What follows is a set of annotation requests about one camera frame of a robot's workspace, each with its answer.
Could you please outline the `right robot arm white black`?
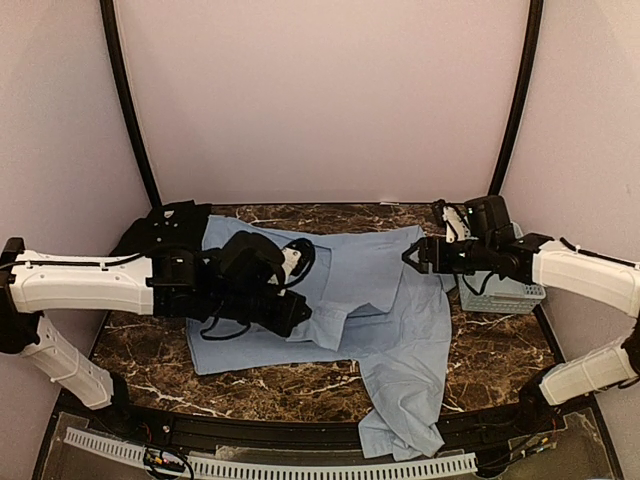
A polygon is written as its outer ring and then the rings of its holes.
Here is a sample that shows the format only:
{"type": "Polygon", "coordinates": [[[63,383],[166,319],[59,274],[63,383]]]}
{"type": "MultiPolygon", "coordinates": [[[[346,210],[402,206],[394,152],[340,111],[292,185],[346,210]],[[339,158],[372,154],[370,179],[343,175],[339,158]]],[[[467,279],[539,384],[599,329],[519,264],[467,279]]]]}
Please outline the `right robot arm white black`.
{"type": "MultiPolygon", "coordinates": [[[[568,291],[639,317],[639,265],[573,245],[564,238],[516,235],[505,200],[488,195],[456,206],[433,206],[443,237],[416,240],[402,260],[421,274],[466,275],[478,271],[524,285],[568,291]]],[[[549,416],[549,406],[611,386],[639,380],[639,331],[537,375],[524,389],[526,398],[510,413],[521,434],[534,432],[549,416]]]]}

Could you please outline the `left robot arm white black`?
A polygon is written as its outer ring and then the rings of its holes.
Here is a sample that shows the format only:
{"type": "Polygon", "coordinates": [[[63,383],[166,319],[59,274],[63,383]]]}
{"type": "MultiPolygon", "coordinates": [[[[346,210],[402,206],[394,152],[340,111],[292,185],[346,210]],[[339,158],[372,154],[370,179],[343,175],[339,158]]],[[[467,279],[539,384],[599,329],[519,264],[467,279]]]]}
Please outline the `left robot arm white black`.
{"type": "Polygon", "coordinates": [[[310,273],[314,245],[296,238],[280,247],[267,237],[235,233],[205,251],[158,245],[124,257],[49,256],[20,238],[1,253],[1,351],[29,360],[70,391],[120,436],[141,427],[127,403],[124,380],[95,365],[64,339],[49,310],[109,310],[204,323],[203,337],[222,320],[246,333],[259,325],[288,337],[311,310],[293,288],[310,273]]]}

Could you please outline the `light blue plastic basket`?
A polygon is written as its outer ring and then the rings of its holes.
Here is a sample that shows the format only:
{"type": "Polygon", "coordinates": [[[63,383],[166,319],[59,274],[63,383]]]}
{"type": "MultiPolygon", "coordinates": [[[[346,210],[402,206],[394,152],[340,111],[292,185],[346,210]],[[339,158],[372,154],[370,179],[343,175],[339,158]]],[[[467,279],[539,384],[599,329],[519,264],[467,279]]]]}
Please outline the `light blue plastic basket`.
{"type": "Polygon", "coordinates": [[[543,287],[526,285],[505,278],[492,276],[482,287],[488,272],[474,275],[458,275],[461,307],[467,312],[529,314],[546,298],[543,287]]]}

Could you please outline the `light blue long sleeve shirt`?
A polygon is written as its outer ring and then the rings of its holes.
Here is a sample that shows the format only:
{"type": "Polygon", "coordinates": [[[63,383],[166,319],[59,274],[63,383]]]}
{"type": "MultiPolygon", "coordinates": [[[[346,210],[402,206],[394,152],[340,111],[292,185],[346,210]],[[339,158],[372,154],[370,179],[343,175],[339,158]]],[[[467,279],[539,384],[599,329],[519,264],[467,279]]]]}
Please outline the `light blue long sleeve shirt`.
{"type": "Polygon", "coordinates": [[[360,422],[365,457],[397,461],[432,456],[444,444],[436,427],[452,337],[447,275],[419,274],[402,253],[423,238],[418,225],[387,232],[309,235],[316,260],[295,292],[312,310],[285,338],[225,318],[215,340],[189,320],[186,338],[199,375],[289,363],[355,360],[372,411],[360,422]]]}

